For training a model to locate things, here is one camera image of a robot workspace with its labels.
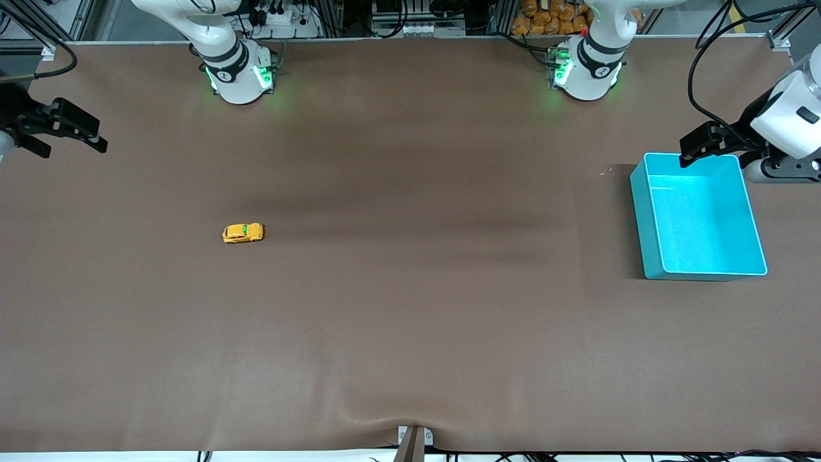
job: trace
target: green led light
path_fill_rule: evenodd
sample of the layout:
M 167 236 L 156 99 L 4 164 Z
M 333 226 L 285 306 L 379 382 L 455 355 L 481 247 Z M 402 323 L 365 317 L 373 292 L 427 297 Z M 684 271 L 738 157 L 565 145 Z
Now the green led light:
M 618 72 L 621 70 L 621 63 L 619 62 L 618 66 L 616 66 L 616 70 L 613 71 L 613 80 L 610 81 L 610 86 L 616 85 L 618 81 Z
M 206 67 L 205 68 L 205 73 L 208 75 L 208 79 L 211 81 L 211 88 L 213 88 L 214 91 L 218 91 L 217 90 L 217 82 L 214 81 L 213 75 L 211 75 L 211 70 Z
M 572 70 L 573 70 L 573 60 L 568 58 L 556 70 L 556 78 L 553 80 L 553 83 L 556 84 L 556 85 L 566 84 L 567 83 L 567 76 L 570 75 L 570 71 L 572 71 Z
M 271 87 L 271 71 L 254 66 L 254 74 L 257 76 L 257 80 L 263 88 Z

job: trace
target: black power cord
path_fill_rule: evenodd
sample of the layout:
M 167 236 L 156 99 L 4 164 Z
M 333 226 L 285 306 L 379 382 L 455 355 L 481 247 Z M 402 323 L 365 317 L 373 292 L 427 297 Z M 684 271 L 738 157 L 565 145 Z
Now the black power cord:
M 370 27 L 367 26 L 367 20 L 370 13 L 366 9 L 367 6 L 370 5 L 370 0 L 363 0 L 361 3 L 361 10 L 360 10 L 360 24 L 362 25 L 362 32 L 364 34 L 368 34 L 371 37 L 376 37 L 380 39 L 390 39 L 391 37 L 395 36 L 402 32 L 405 28 L 405 25 L 408 23 L 408 2 L 407 0 L 402 0 L 402 7 L 400 7 L 399 13 L 397 13 L 397 26 L 393 28 L 393 30 L 388 35 L 379 35 Z M 405 10 L 405 18 L 402 19 L 402 8 Z
M 741 7 L 739 7 L 739 5 L 738 5 L 738 0 L 732 0 L 732 4 L 736 6 L 736 11 L 738 12 L 738 16 L 741 16 L 742 19 L 745 19 L 749 16 L 749 15 L 744 14 L 744 12 L 741 10 Z M 750 22 L 755 22 L 755 23 L 761 24 L 761 23 L 764 23 L 764 22 L 770 22 L 774 19 L 776 19 L 775 16 L 768 17 L 768 18 L 761 18 L 761 19 L 751 19 Z
M 805 3 L 799 3 L 797 5 L 790 5 L 789 7 L 774 8 L 774 9 L 768 10 L 766 12 L 760 12 L 760 13 L 748 16 L 746 18 L 741 18 L 738 21 L 732 22 L 730 25 L 726 25 L 723 28 L 721 28 L 719 30 L 716 30 L 712 35 L 710 35 L 710 38 L 707 39 L 702 44 L 701 48 L 699 49 L 699 52 L 695 55 L 695 59 L 693 59 L 693 63 L 690 65 L 690 73 L 687 76 L 687 98 L 690 100 L 690 104 L 692 104 L 692 106 L 695 108 L 695 110 L 699 111 L 700 113 L 704 114 L 705 116 L 707 116 L 711 120 L 715 121 L 716 123 L 718 123 L 719 125 L 724 127 L 728 132 L 730 132 L 733 136 L 738 138 L 745 146 L 747 146 L 751 150 L 760 150 L 761 148 L 763 148 L 763 146 L 757 146 L 752 140 L 750 140 L 746 136 L 742 136 L 741 134 L 739 134 L 729 123 L 727 123 L 727 121 L 720 118 L 715 113 L 712 113 L 712 112 L 708 111 L 703 106 L 701 106 L 701 104 L 696 102 L 695 97 L 693 96 L 693 76 L 695 75 L 695 69 L 699 65 L 699 61 L 701 61 L 701 57 L 704 56 L 704 53 L 707 52 L 707 49 L 709 49 L 710 45 L 713 44 L 719 37 L 721 37 L 722 35 L 727 33 L 732 28 L 736 27 L 737 25 L 744 24 L 746 22 L 750 22 L 752 20 L 767 17 L 767 16 L 774 16 L 774 15 L 781 14 L 781 13 L 786 13 L 786 12 L 794 12 L 794 11 L 797 11 L 797 10 L 801 10 L 801 9 L 804 9 L 804 8 L 811 8 L 811 7 L 815 7 L 815 3 L 812 0 L 810 0 L 808 2 L 805 2 Z
M 515 37 L 513 37 L 512 35 L 510 35 L 510 34 L 505 34 L 504 32 L 493 32 L 493 33 L 492 33 L 492 34 L 490 34 L 490 35 L 497 35 L 497 36 L 499 36 L 499 37 L 504 37 L 505 39 L 507 39 L 507 41 L 509 41 L 510 43 L 512 43 L 512 44 L 514 44 L 515 46 L 517 46 L 517 47 L 519 47 L 519 48 L 522 48 L 522 49 L 529 49 L 529 50 L 533 50 L 533 51 L 540 51 L 540 52 L 543 52 L 543 53 L 546 53 L 546 52 L 548 51 L 548 49 L 543 48 L 543 47 L 536 47 L 536 46 L 533 46 L 533 45 L 528 45 L 528 44 L 526 43 L 526 39 L 525 39 L 525 36 L 524 36 L 524 35 L 522 35 L 522 36 L 521 36 L 522 40 L 524 40 L 524 41 L 522 41 L 522 42 L 520 42 L 519 40 L 516 40 L 516 38 L 515 38 Z
M 536 62 L 545 67 L 558 67 L 556 64 L 551 64 L 547 61 L 544 61 L 542 58 L 539 58 L 538 54 L 536 54 L 536 51 L 546 53 L 547 49 L 537 49 L 537 47 L 530 46 L 530 44 L 527 43 L 527 39 L 524 35 L 521 36 L 521 41 L 523 42 L 523 45 L 527 48 L 527 51 L 530 53 L 530 56 L 533 57 L 533 59 L 536 60 Z
M 718 28 L 721 27 L 722 24 L 724 24 L 724 21 L 727 20 L 728 16 L 730 16 L 730 8 L 732 7 L 732 2 L 733 2 L 733 0 L 725 0 L 724 3 L 722 3 L 722 5 L 719 7 L 718 11 L 716 11 L 716 14 L 714 14 L 713 17 L 710 18 L 710 21 L 701 30 L 701 34 L 699 34 L 699 38 L 695 40 L 695 49 L 701 49 L 701 47 L 704 46 L 704 43 L 702 42 L 702 40 L 704 40 L 704 36 L 707 34 L 707 31 L 710 30 L 710 27 L 713 27 L 713 23 L 719 17 L 721 17 L 721 20 L 718 22 L 718 25 L 716 26 L 716 30 L 718 30 Z
M 310 4 L 308 4 L 307 0 L 301 0 L 301 3 L 302 3 L 302 8 L 300 8 L 300 14 L 302 16 L 305 16 L 305 8 L 307 7 L 308 10 L 310 11 L 311 20 L 314 22 L 314 25 L 317 27 L 317 29 L 319 28 L 319 25 L 316 23 L 316 18 L 319 18 L 319 22 L 321 22 L 322 25 L 327 27 L 328 30 L 331 30 L 333 32 L 334 36 L 337 36 L 340 33 L 345 33 L 345 31 L 343 29 L 340 29 L 338 27 L 335 27 L 333 25 L 328 24 L 328 22 L 322 16 L 322 13 L 319 11 L 319 7 L 316 7 L 316 9 L 314 9 L 314 7 L 312 7 Z
M 0 35 L 3 35 L 8 30 L 8 26 L 11 25 L 11 16 L 7 15 L 5 12 L 0 12 Z
M 50 32 L 47 32 L 39 25 L 36 25 L 30 21 L 24 20 L 17 13 L 13 12 L 12 10 L 7 9 L 2 4 L 0 4 L 0 11 L 9 16 L 14 21 L 17 21 L 17 24 L 31 28 L 39 32 L 43 37 L 51 40 L 61 49 L 65 50 L 66 53 L 71 57 L 71 62 L 69 62 L 65 67 L 57 69 L 56 71 L 47 71 L 47 72 L 35 72 L 33 74 L 26 74 L 23 76 L 13 76 L 13 77 L 0 77 L 0 83 L 8 83 L 8 82 L 18 82 L 18 81 L 35 81 L 38 79 L 44 79 L 47 77 L 56 77 L 61 76 L 67 72 L 71 72 L 75 67 L 77 67 L 77 55 L 74 53 L 74 50 L 68 47 L 62 40 L 58 39 Z
M 396 449 L 396 446 L 384 446 L 380 449 Z M 558 462 L 556 457 L 561 453 L 553 452 L 532 452 L 532 451 L 518 451 L 518 452 L 503 452 L 503 453 L 486 453 L 486 452 L 457 452 L 449 450 L 440 450 L 436 447 L 428 454 L 444 454 L 447 456 L 448 462 L 458 462 L 459 455 L 498 455 L 499 457 L 494 462 L 507 462 L 512 460 L 513 456 L 521 456 L 527 462 Z M 572 455 L 618 455 L 622 461 L 626 460 L 626 455 L 642 455 L 648 456 L 650 462 L 657 462 L 652 454 L 638 454 L 638 453 L 617 453 L 617 452 L 581 452 L 568 453 Z M 821 459 L 821 452 L 803 452 L 803 451 L 788 451 L 788 452 L 770 452 L 766 450 L 745 450 L 742 452 L 713 452 L 713 453 L 680 453 L 670 452 L 665 453 L 665 456 L 681 457 L 683 460 L 659 460 L 658 462 L 731 462 L 737 457 L 759 457 L 759 458 L 784 458 L 790 462 L 814 462 L 811 459 Z
M 236 14 L 236 19 L 240 20 L 240 27 L 242 28 L 242 36 L 246 39 L 250 38 L 250 32 L 245 28 L 245 22 L 242 20 L 240 13 Z

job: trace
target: black cable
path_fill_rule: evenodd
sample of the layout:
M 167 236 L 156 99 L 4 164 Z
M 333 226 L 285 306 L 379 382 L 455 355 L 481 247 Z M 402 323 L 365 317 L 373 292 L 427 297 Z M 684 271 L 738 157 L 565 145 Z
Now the black cable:
M 303 5 L 305 5 L 305 3 L 306 3 L 306 0 L 302 0 L 302 4 L 303 4 Z M 336 26 L 334 26 L 334 25 L 330 25 L 330 24 L 328 24 L 328 22 L 327 22 L 327 21 L 325 20 L 325 18 L 322 16 L 322 13 L 319 11 L 319 7 L 317 7 L 317 8 L 314 10 L 314 9 L 311 7 L 311 5 L 309 4 L 309 5 L 308 5 L 308 8 L 310 8 L 310 15 L 311 15 L 311 18 L 314 20 L 314 24 L 316 24 L 316 18 L 318 17 L 318 18 L 319 18 L 319 22 L 321 22 L 321 23 L 322 23 L 322 25 L 324 25 L 325 27 L 327 27 L 327 28 L 329 28 L 330 30 L 332 30 L 332 31 L 333 31 L 333 33 L 334 33 L 335 35 L 338 35 L 338 34 L 340 34 L 340 33 L 342 33 L 342 34 L 344 34 L 344 33 L 345 33 L 344 29 L 340 29 L 340 28 L 338 28 L 338 27 L 336 27 Z
M 66 53 L 71 57 L 71 62 L 69 62 L 65 67 L 57 69 L 56 71 L 48 71 L 48 72 L 35 72 L 33 74 L 24 75 L 24 76 L 14 76 L 14 77 L 0 77 L 0 81 L 20 81 L 20 80 L 37 80 L 37 79 L 44 79 L 47 77 L 56 77 L 61 76 L 67 72 L 71 72 L 75 67 L 77 67 L 77 55 L 74 53 L 74 50 L 68 47 L 62 40 L 58 39 L 50 32 L 45 31 L 39 25 L 36 25 L 29 21 L 24 21 L 20 18 L 17 13 L 7 9 L 2 4 L 0 4 L 0 11 L 6 13 L 7 16 L 10 16 L 14 21 L 17 21 L 17 24 L 24 27 L 30 27 L 31 29 L 36 30 L 40 34 L 42 34 L 45 38 L 51 40 L 61 49 L 65 50 Z
M 738 16 L 741 16 L 741 18 L 747 18 L 748 17 L 748 15 L 744 14 L 744 12 L 741 10 L 741 7 L 738 6 L 738 0 L 732 0 L 732 4 L 735 5 L 736 11 L 738 12 Z M 762 24 L 764 22 L 770 22 L 774 19 L 776 19 L 776 17 L 772 16 L 772 17 L 768 17 L 768 18 L 751 19 L 750 22 L 755 22 L 755 23 L 758 23 L 758 24 Z
M 695 97 L 693 96 L 693 76 L 695 75 L 695 69 L 699 65 L 699 61 L 701 61 L 701 57 L 703 57 L 704 53 L 706 53 L 707 49 L 709 49 L 709 46 L 711 44 L 713 44 L 718 39 L 718 37 L 721 37 L 728 30 L 731 30 L 732 28 L 736 27 L 737 25 L 744 24 L 746 22 L 752 21 L 753 19 L 759 19 L 761 17 L 773 16 L 773 15 L 777 15 L 779 13 L 785 13 L 785 12 L 793 12 L 793 11 L 797 11 L 797 10 L 800 10 L 800 9 L 803 9 L 803 8 L 810 8 L 810 7 L 814 7 L 814 6 L 815 5 L 814 5 L 813 2 L 807 2 L 807 3 L 804 3 L 804 4 L 790 5 L 789 7 L 774 8 L 772 10 L 768 10 L 766 12 L 760 12 L 760 13 L 754 14 L 752 16 L 748 16 L 747 18 L 742 18 L 738 21 L 732 22 L 730 25 L 727 25 L 727 26 L 723 27 L 722 29 L 717 30 L 715 33 L 713 33 L 713 35 L 711 35 L 710 38 L 707 39 L 706 42 L 704 42 L 704 45 L 699 50 L 699 52 L 695 55 L 695 59 L 693 59 L 693 63 L 690 65 L 690 73 L 687 76 L 687 98 L 690 100 L 690 104 L 692 104 L 692 106 L 695 108 L 695 110 L 699 111 L 700 113 L 704 114 L 708 118 L 714 120 L 716 123 L 718 123 L 719 125 L 721 125 L 725 129 L 727 129 L 728 132 L 730 132 L 733 136 L 738 138 L 739 141 L 741 141 L 745 146 L 747 146 L 751 150 L 760 150 L 762 148 L 762 146 L 757 146 L 753 141 L 751 141 L 747 137 L 741 136 L 729 123 L 727 123 L 727 121 L 720 118 L 715 113 L 712 113 L 712 112 L 708 111 L 707 109 L 702 107 L 701 104 L 699 104 L 698 102 L 695 101 Z
M 519 40 L 516 40 L 516 38 L 513 37 L 512 35 L 505 34 L 504 32 L 493 32 L 492 34 L 489 34 L 489 35 L 497 35 L 499 37 L 504 37 L 505 39 L 507 39 L 507 41 L 509 41 L 510 43 L 512 43 L 515 46 L 517 46 L 519 48 L 522 48 L 522 49 L 532 49 L 533 51 L 540 51 L 540 52 L 545 52 L 545 53 L 548 51 L 548 49 L 546 49 L 546 48 L 535 47 L 533 45 L 524 44 L 524 43 L 520 42 Z
M 285 52 L 288 50 L 288 41 L 282 42 L 282 51 L 279 52 L 279 58 L 277 59 L 277 65 L 273 67 L 274 71 L 278 71 L 282 64 L 285 62 Z
M 242 16 L 240 15 L 240 13 L 236 14 L 236 19 L 240 20 L 240 27 L 242 28 L 242 36 L 245 37 L 246 39 L 248 39 L 249 38 L 248 30 L 245 28 L 245 22 L 242 20 Z
M 555 64 L 551 64 L 547 61 L 544 61 L 542 58 L 539 58 L 539 55 L 537 55 L 536 52 L 535 52 L 535 47 L 531 47 L 527 43 L 527 39 L 525 38 L 524 35 L 521 36 L 521 40 L 524 43 L 524 46 L 527 48 L 527 51 L 530 53 L 530 56 L 533 57 L 533 59 L 535 59 L 536 62 L 538 62 L 539 64 L 541 64 L 542 66 L 545 66 L 545 67 L 557 67 Z
M 399 15 L 397 16 L 397 27 L 388 35 L 385 35 L 383 39 L 390 39 L 396 34 L 402 32 L 405 29 L 405 25 L 408 23 L 408 0 L 402 0 L 402 6 L 405 7 L 405 19 L 402 19 L 402 11 L 399 11 Z
M 731 461 L 736 457 L 742 456 L 758 456 L 758 457 L 782 457 L 785 459 L 790 460 L 791 462 L 811 462 L 808 457 L 810 455 L 816 455 L 814 453 L 796 453 L 796 452 L 769 452 L 766 450 L 745 450 L 742 452 L 736 452 L 732 454 L 722 454 L 717 453 L 715 457 L 712 457 L 708 454 L 698 454 L 698 455 L 691 455 L 691 454 L 679 454 L 681 457 L 684 457 L 687 460 L 699 460 L 702 462 L 723 462 L 723 461 Z M 680 460 L 660 460 L 659 462 L 681 462 Z
M 728 16 L 730 16 L 730 8 L 732 7 L 732 2 L 733 2 L 733 0 L 724 0 L 724 3 L 722 3 L 722 5 L 718 9 L 718 11 L 716 11 L 716 14 L 714 14 L 713 17 L 710 18 L 710 21 L 701 30 L 701 34 L 699 34 L 699 38 L 695 40 L 695 49 L 701 49 L 701 47 L 704 46 L 704 44 L 702 43 L 702 40 L 704 40 L 704 36 L 707 34 L 707 31 L 710 30 L 710 27 L 713 27 L 713 23 L 718 19 L 719 16 L 721 17 L 721 21 L 718 22 L 718 26 L 716 27 L 716 30 L 718 30 L 718 28 L 720 28 L 722 26 L 722 24 L 724 24 L 724 21 L 727 20 Z
M 11 24 L 11 16 L 7 16 L 5 12 L 0 12 L 0 26 L 2 26 L 2 30 L 0 30 L 0 35 L 6 33 L 8 30 L 8 26 Z
M 188 1 L 191 2 L 192 5 L 197 7 L 197 9 L 200 10 L 201 12 L 206 12 L 210 15 L 213 15 L 215 12 L 217 12 L 217 4 L 214 3 L 213 0 L 211 0 L 211 11 L 210 12 L 207 12 L 207 11 L 203 10 L 203 8 L 197 2 L 195 2 L 194 0 L 188 0 Z
M 364 37 L 367 34 L 369 37 L 374 37 L 376 34 L 366 25 L 368 21 L 368 15 L 370 14 L 365 8 L 370 4 L 369 0 L 362 0 L 360 2 L 360 14 L 359 20 L 360 25 L 362 26 L 362 36 Z

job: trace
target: metal bracket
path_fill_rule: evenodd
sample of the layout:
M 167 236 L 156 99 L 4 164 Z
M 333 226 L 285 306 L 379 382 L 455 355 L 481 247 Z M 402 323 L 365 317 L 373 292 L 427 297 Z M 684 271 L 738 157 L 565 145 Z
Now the metal bracket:
M 801 23 L 810 17 L 814 11 L 815 8 L 807 7 L 790 12 L 778 25 L 767 32 L 767 40 L 770 43 L 770 48 L 773 49 L 773 51 L 787 51 L 790 49 L 790 35 Z
M 424 447 L 430 439 L 433 445 L 433 432 L 427 428 L 414 425 L 399 427 L 399 449 L 393 462 L 424 462 Z
M 54 61 L 55 48 L 52 44 L 45 44 L 43 51 L 40 52 L 40 61 L 51 62 Z
M 433 432 L 431 432 L 428 428 L 422 427 L 424 431 L 424 445 L 425 446 L 433 446 Z M 406 425 L 401 425 L 398 431 L 398 438 L 397 444 L 402 444 L 402 440 L 405 438 L 405 434 L 408 431 L 408 427 Z

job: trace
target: robotic arm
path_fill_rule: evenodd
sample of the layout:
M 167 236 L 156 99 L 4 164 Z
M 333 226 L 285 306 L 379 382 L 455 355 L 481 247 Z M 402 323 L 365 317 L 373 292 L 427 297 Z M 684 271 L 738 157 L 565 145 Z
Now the robotic arm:
M 821 182 L 821 45 L 747 106 L 731 130 L 710 121 L 681 138 L 681 167 L 743 152 L 751 182 Z
M 228 103 L 248 104 L 273 89 L 276 69 L 271 50 L 253 40 L 239 39 L 223 16 L 236 11 L 241 0 L 131 1 L 191 41 L 205 61 L 211 86 Z
M 559 48 L 568 57 L 551 70 L 553 84 L 583 101 L 604 96 L 616 84 L 621 57 L 635 37 L 634 8 L 673 7 L 685 0 L 585 0 L 595 20 L 584 37 L 572 37 Z
M 99 135 L 99 127 L 99 120 L 67 99 L 45 105 L 31 99 L 22 85 L 0 84 L 0 155 L 21 147 L 47 159 L 51 146 L 36 135 L 73 138 L 103 153 L 108 142 Z

